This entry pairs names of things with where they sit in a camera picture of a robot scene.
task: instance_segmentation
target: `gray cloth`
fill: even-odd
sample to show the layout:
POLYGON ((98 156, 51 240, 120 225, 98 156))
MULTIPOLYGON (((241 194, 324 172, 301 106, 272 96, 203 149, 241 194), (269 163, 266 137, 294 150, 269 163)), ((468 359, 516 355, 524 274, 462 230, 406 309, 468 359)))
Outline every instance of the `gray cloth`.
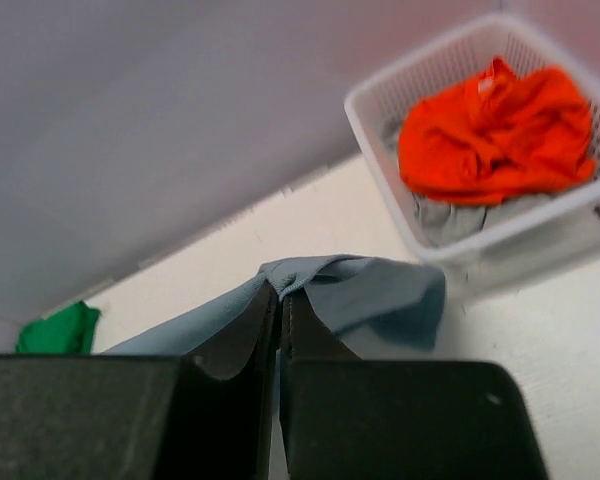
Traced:
MULTIPOLYGON (((395 156, 396 165, 401 128, 402 121, 392 119, 380 131, 385 147, 395 156)), ((535 194, 511 199, 497 207, 459 207, 430 200, 422 195, 414 194, 413 198, 413 215, 424 236, 437 247, 463 240, 551 200, 550 195, 535 194)))
POLYGON ((228 325, 264 281, 283 299, 304 288, 316 315, 336 335, 368 325, 386 340, 435 346, 445 303, 441 270, 383 258, 334 255, 264 264, 249 281, 204 305, 116 345, 106 353, 182 355, 228 325))

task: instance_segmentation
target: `laundry basket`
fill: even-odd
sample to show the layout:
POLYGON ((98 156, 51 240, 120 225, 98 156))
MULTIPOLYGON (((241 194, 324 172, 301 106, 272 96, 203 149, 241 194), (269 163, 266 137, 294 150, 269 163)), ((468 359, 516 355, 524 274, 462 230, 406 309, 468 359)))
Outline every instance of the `laundry basket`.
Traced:
MULTIPOLYGON (((539 228, 557 220, 564 224, 571 215, 581 217, 583 210, 592 211, 600 203, 600 82, 563 49, 507 14, 482 17, 384 68, 349 93, 345 110, 400 235, 407 248, 424 262, 475 262, 485 251, 493 253, 499 245, 512 243, 505 240, 515 238, 515 243, 523 242, 522 236, 534 235, 539 228), (595 177, 584 186, 489 229, 436 247, 429 243, 414 218, 413 196, 400 179, 395 156, 384 144, 383 129, 388 123, 401 123, 423 97, 485 70, 496 55, 504 57, 518 75, 548 64, 559 65, 571 75, 591 101, 593 140, 589 153, 598 162, 595 177)), ((576 234, 590 234, 581 230, 578 228, 576 234)), ((541 247, 558 248, 544 244, 541 247)))

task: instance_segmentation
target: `gray-blue cloth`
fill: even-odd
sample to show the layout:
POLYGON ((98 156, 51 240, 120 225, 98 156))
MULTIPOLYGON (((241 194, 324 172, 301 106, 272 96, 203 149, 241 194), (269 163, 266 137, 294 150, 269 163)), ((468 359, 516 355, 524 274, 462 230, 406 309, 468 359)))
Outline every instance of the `gray-blue cloth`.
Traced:
POLYGON ((384 338, 431 349, 445 302, 441 270, 382 258, 336 255, 262 265, 251 280, 107 351, 181 355, 236 318, 268 280, 280 300, 304 288, 316 315, 336 335, 362 324, 384 338))

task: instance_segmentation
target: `white table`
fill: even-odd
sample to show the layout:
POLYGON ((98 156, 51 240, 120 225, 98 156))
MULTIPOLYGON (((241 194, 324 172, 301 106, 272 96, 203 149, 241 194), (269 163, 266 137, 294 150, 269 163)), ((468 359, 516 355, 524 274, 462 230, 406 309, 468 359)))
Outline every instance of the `white table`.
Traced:
MULTIPOLYGON (((348 252, 415 261, 360 156, 320 173, 88 299, 103 312, 94 350, 199 306, 277 258, 348 252)), ((589 217, 578 228, 600 236, 600 223, 589 217)), ((523 391, 553 478, 600 480, 600 254, 573 260, 559 274, 545 272, 478 298, 451 279, 430 355, 387 346, 365 329, 347 343, 365 358, 500 363, 523 391)), ((279 426, 274 428, 271 478, 283 478, 279 426)))

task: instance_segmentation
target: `table surface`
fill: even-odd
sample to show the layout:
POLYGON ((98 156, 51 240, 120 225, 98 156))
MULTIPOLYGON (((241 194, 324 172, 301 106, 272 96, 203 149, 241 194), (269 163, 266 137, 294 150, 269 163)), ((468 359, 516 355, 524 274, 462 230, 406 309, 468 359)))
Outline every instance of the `table surface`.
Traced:
MULTIPOLYGON (((582 222, 576 228, 600 237, 593 214, 582 222)), ((387 344, 368 329, 351 334, 347 344, 364 358, 503 365, 522 389, 552 478, 600 480, 600 247, 594 250, 470 294, 459 285, 468 277, 450 276, 450 298, 430 354, 387 344)), ((285 188, 88 299, 102 310, 94 351, 236 287, 264 262, 333 253, 417 261, 360 155, 285 188)), ((284 478, 283 462, 274 422, 271 478, 284 478)))

